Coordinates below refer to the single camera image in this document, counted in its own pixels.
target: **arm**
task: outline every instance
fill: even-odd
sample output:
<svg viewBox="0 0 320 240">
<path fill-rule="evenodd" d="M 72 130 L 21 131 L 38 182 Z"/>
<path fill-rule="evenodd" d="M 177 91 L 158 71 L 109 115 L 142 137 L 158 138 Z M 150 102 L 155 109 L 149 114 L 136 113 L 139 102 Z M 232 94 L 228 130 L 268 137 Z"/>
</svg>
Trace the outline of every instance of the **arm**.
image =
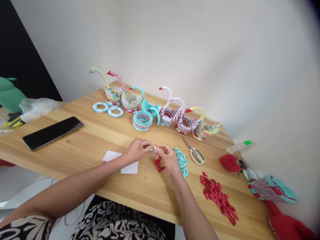
<svg viewBox="0 0 320 240">
<path fill-rule="evenodd" d="M 133 140 L 120 157 L 67 177 L 38 193 L 9 214 L 0 223 L 0 228 L 26 216 L 40 215 L 50 221 L 52 229 L 58 218 L 71 212 L 96 192 L 108 176 L 138 161 L 152 147 L 153 144 L 148 140 Z"/>
<path fill-rule="evenodd" d="M 157 145 L 156 151 L 157 157 L 163 159 L 166 173 L 171 180 L 186 239 L 218 240 L 211 224 L 197 204 L 188 183 L 183 178 L 176 152 L 166 144 Z"/>
</svg>

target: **plastic bag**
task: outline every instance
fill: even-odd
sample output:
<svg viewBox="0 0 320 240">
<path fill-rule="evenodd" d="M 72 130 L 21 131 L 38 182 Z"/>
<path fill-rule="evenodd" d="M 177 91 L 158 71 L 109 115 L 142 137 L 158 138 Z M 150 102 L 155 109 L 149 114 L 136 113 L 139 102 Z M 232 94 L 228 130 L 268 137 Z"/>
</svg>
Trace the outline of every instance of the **plastic bag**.
<svg viewBox="0 0 320 240">
<path fill-rule="evenodd" d="M 60 103 L 50 98 L 23 99 L 19 104 L 23 114 L 21 120 L 28 123 L 61 106 Z"/>
</svg>

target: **pile of red paper pieces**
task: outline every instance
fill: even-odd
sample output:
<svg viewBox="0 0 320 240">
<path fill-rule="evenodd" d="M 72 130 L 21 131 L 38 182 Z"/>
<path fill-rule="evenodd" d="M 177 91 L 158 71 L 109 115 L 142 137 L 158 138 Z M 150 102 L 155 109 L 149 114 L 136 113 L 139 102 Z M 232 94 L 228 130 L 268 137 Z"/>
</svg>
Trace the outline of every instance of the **pile of red paper pieces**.
<svg viewBox="0 0 320 240">
<path fill-rule="evenodd" d="M 236 211 L 234 207 L 228 202 L 229 195 L 221 192 L 221 184 L 213 179 L 209 180 L 208 175 L 205 172 L 203 172 L 203 176 L 201 175 L 200 180 L 205 186 L 203 194 L 206 198 L 215 202 L 219 206 L 220 212 L 229 218 L 229 221 L 233 226 L 236 225 L 236 220 L 234 218 L 239 220 L 238 215 L 234 212 Z"/>
<path fill-rule="evenodd" d="M 161 172 L 161 170 L 165 169 L 166 167 L 160 167 L 160 162 L 161 162 L 161 158 L 157 159 L 154 161 L 154 163 L 157 165 L 158 167 L 158 172 Z"/>
</svg>

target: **scissor handle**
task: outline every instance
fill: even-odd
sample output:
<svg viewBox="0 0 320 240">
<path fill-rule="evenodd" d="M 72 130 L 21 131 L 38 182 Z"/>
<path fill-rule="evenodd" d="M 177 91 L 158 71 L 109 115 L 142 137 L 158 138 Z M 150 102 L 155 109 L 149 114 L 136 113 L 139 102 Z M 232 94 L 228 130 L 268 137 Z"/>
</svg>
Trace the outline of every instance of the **scissor handle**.
<svg viewBox="0 0 320 240">
<path fill-rule="evenodd" d="M 198 149 L 190 149 L 190 155 L 192 160 L 198 165 L 202 165 L 206 161 L 205 156 Z"/>
</svg>

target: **red beak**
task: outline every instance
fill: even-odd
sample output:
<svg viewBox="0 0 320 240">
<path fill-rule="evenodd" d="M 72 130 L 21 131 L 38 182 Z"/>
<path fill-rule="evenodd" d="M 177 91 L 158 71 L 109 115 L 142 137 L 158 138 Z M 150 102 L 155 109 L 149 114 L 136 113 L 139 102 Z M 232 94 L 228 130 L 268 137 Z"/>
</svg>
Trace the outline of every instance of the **red beak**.
<svg viewBox="0 0 320 240">
<path fill-rule="evenodd" d="M 190 108 L 188 108 L 184 113 L 192 112 Z"/>
</svg>

